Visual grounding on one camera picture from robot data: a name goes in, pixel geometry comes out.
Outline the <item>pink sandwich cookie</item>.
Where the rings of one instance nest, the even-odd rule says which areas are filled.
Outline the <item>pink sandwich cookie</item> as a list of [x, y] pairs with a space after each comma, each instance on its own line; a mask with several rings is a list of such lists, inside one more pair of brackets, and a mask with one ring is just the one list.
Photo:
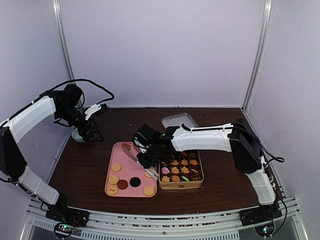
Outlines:
[[170, 170], [169, 170], [167, 167], [163, 167], [163, 168], [161, 169], [161, 172], [162, 172], [163, 175], [167, 175], [167, 174], [170, 173]]

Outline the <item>metal serving tongs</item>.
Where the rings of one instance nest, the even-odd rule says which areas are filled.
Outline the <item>metal serving tongs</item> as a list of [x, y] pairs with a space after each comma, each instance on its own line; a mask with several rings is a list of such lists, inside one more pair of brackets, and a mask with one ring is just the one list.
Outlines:
[[129, 158], [131, 158], [139, 167], [143, 168], [145, 172], [150, 174], [154, 180], [159, 180], [159, 174], [157, 173], [155, 167], [144, 159], [144, 155], [142, 156], [142, 158], [138, 158], [141, 153], [139, 153], [137, 156], [134, 156], [131, 151], [132, 148], [130, 150], [127, 150], [126, 148], [122, 147], [122, 149]]

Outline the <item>gingerbread brown leaf cookie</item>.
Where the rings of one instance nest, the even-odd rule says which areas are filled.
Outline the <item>gingerbread brown leaf cookie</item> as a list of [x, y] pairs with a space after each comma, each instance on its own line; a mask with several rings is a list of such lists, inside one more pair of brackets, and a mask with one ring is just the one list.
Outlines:
[[126, 148], [128, 151], [131, 150], [131, 145], [130, 144], [122, 143], [121, 146], [122, 146], [123, 149]]

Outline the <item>gold cookie tin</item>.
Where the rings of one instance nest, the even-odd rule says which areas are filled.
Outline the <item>gold cookie tin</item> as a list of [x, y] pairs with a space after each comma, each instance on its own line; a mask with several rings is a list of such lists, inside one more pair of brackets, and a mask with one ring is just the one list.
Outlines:
[[[169, 174], [162, 174], [162, 168], [167, 167]], [[157, 165], [159, 187], [162, 190], [198, 189], [204, 181], [201, 158], [197, 150], [186, 150], [176, 155], [166, 154]]]

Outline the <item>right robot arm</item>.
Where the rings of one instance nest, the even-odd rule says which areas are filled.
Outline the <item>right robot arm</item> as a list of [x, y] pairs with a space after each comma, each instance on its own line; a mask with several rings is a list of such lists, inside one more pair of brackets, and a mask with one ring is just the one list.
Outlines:
[[257, 136], [242, 118], [233, 123], [209, 127], [168, 126], [159, 132], [143, 124], [132, 137], [133, 144], [141, 152], [137, 155], [144, 168], [154, 166], [166, 154], [191, 150], [214, 150], [232, 154], [235, 168], [245, 174], [258, 197], [256, 216], [268, 220], [275, 212], [271, 178], [266, 173], [266, 160]]

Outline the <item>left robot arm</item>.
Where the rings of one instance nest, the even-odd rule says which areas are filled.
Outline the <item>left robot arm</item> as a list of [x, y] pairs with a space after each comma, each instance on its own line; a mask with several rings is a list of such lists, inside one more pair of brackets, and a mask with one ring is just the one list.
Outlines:
[[65, 88], [57, 86], [41, 93], [38, 98], [20, 109], [0, 124], [0, 170], [8, 176], [6, 182], [19, 186], [27, 194], [38, 198], [48, 207], [47, 216], [69, 221], [76, 213], [68, 207], [67, 197], [49, 186], [32, 171], [26, 161], [27, 142], [32, 130], [43, 120], [54, 117], [54, 124], [73, 128], [79, 142], [102, 142], [104, 137], [94, 120], [108, 110], [103, 99], [89, 107], [78, 107], [84, 92], [71, 81], [63, 82]]

